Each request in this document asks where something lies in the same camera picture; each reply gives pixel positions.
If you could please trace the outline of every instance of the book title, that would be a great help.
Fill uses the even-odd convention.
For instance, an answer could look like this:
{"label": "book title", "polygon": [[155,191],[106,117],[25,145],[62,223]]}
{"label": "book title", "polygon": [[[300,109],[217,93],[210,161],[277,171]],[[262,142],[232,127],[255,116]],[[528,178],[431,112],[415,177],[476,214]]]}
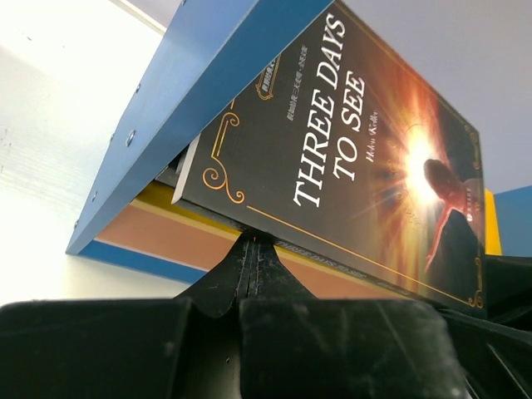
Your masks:
{"label": "book title", "polygon": [[340,76],[342,40],[345,33],[346,28],[343,22],[329,13],[326,18],[322,41],[324,59],[319,62],[316,70],[318,81],[323,83],[323,87],[313,90],[308,113],[308,130],[303,141],[303,153],[293,197],[293,201],[299,206],[302,206],[302,202],[307,201],[319,208],[319,193],[323,188],[325,162],[330,143],[331,120],[335,111],[335,101],[331,94],[334,95],[338,90],[338,85],[341,85],[343,89],[340,111],[342,122],[350,127],[352,135],[344,135],[336,140],[332,174],[337,179],[355,181],[352,165],[357,160],[358,149],[353,135],[359,133],[362,127],[365,83],[353,71],[347,71],[345,75]]}

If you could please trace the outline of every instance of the book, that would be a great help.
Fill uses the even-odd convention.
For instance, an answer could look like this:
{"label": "book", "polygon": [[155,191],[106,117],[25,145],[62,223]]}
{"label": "book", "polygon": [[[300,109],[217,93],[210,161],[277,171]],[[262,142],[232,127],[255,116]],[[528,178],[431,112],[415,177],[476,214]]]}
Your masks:
{"label": "book", "polygon": [[173,203],[485,316],[479,134],[335,2],[204,128]]}

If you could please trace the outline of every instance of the screw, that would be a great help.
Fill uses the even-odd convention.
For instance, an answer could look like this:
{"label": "screw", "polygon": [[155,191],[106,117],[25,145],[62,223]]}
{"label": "screw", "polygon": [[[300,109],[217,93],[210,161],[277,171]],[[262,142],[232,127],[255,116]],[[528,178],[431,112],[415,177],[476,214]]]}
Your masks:
{"label": "screw", "polygon": [[135,137],[135,133],[136,133],[135,130],[130,131],[130,134],[127,136],[127,139],[126,139],[126,147],[130,146],[131,142],[133,141],[133,137]]}

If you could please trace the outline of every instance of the peach-colored surface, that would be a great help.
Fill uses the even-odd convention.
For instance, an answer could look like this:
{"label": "peach-colored surface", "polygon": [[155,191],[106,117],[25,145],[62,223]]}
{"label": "peach-colored surface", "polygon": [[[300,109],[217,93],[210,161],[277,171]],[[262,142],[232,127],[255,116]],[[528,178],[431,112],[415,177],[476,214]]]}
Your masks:
{"label": "peach-colored surface", "polygon": [[[104,243],[203,270],[210,270],[219,263],[234,239],[211,234],[133,205],[128,205],[97,237]],[[397,297],[354,278],[310,267],[294,256],[280,253],[279,257],[288,270],[320,298]]]}

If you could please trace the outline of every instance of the yellow object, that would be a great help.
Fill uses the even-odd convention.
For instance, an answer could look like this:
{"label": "yellow object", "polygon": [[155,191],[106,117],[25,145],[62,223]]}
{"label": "yellow object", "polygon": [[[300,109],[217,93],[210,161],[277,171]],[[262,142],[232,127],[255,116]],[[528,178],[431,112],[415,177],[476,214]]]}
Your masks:
{"label": "yellow object", "polygon": [[502,255],[495,197],[488,190],[485,190],[485,252],[488,255]]}

